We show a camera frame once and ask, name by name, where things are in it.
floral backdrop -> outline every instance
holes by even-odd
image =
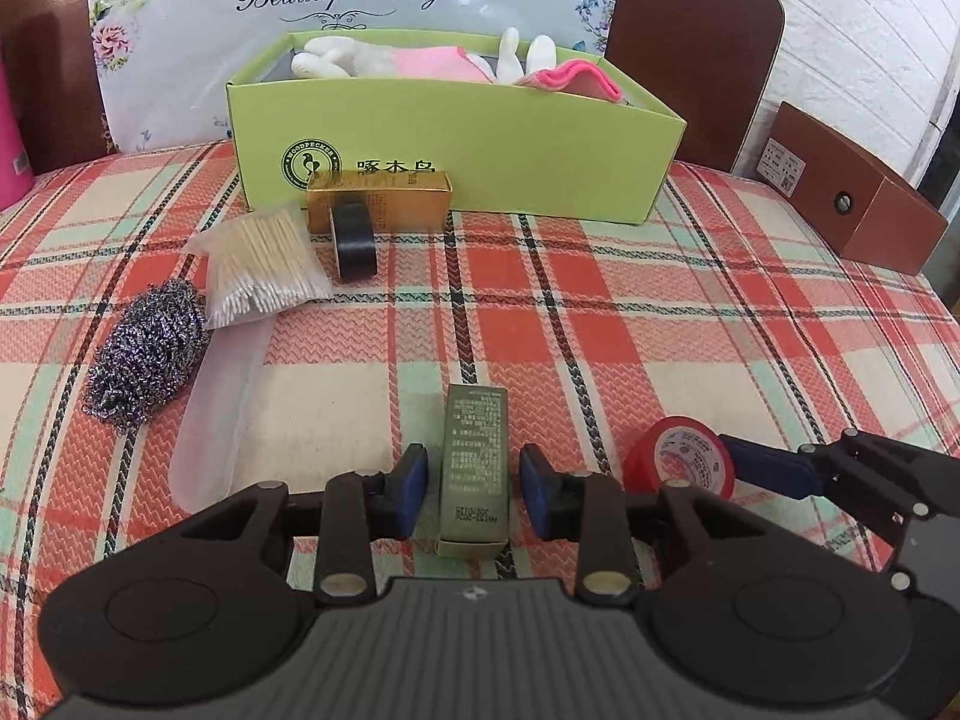
[[[88,0],[112,138],[120,151],[229,136],[224,84],[282,32],[432,28],[603,52],[616,0]],[[294,4],[304,4],[296,9]],[[143,90],[151,90],[144,95]]]

small cardboard box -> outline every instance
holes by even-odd
[[[445,170],[451,207],[640,223],[685,122],[606,59],[629,104],[518,86],[421,79],[293,79],[290,60],[329,32],[284,35],[227,84],[230,124],[251,208],[305,203],[318,170]],[[365,29],[397,47],[462,46],[496,57],[499,38]],[[520,46],[526,55],[528,44]]]
[[[367,204],[373,232],[439,233],[451,192],[445,172],[318,172],[306,190],[307,226],[314,235],[328,234],[330,205],[351,197]]]
[[[917,275],[947,220],[867,149],[781,103],[757,173],[837,256]]]
[[[507,391],[451,384],[440,471],[441,557],[495,557],[510,541]]]

red electrical tape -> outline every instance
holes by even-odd
[[[668,416],[632,447],[623,464],[627,493],[655,493],[667,479],[685,479],[721,498],[733,494],[733,462],[707,425]]]

gold box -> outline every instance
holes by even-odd
[[[330,205],[341,197],[362,199],[370,209],[373,232],[443,232],[453,189],[445,172],[314,173],[306,190],[310,232],[330,231]]]

pink bottle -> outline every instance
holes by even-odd
[[[23,199],[33,187],[34,172],[13,117],[7,76],[0,62],[0,211]]]

